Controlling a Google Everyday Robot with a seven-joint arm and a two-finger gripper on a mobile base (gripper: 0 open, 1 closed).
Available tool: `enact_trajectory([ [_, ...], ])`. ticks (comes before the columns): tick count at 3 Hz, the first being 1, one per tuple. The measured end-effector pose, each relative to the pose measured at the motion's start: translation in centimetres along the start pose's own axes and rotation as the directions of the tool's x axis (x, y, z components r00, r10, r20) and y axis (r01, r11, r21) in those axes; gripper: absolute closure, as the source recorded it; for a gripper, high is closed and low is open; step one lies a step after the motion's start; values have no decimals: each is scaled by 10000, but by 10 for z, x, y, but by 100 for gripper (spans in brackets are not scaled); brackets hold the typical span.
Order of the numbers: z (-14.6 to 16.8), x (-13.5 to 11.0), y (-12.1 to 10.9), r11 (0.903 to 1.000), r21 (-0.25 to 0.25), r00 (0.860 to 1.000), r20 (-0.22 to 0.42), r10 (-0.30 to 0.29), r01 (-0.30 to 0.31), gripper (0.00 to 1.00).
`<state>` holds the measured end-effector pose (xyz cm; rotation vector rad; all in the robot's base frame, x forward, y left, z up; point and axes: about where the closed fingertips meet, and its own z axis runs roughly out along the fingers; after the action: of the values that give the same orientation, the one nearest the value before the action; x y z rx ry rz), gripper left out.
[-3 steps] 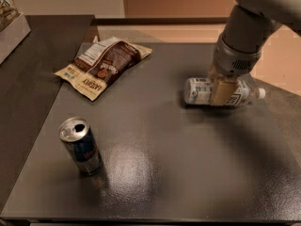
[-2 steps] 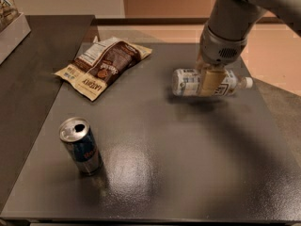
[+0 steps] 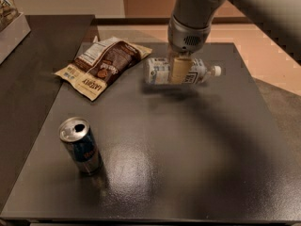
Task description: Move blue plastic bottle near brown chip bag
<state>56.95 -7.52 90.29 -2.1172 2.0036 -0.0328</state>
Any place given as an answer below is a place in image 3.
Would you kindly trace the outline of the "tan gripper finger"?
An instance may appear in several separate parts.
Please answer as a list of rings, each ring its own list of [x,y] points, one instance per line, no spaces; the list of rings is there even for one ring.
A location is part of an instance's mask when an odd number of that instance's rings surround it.
[[[187,55],[172,54],[170,63],[170,83],[181,84],[193,65],[193,59]]]

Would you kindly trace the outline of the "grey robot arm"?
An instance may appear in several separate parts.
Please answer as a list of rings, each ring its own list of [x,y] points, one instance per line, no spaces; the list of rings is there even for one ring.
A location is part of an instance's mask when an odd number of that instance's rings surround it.
[[[294,63],[301,63],[301,0],[176,0],[168,25],[169,48],[191,55],[207,40],[216,11],[230,2]]]

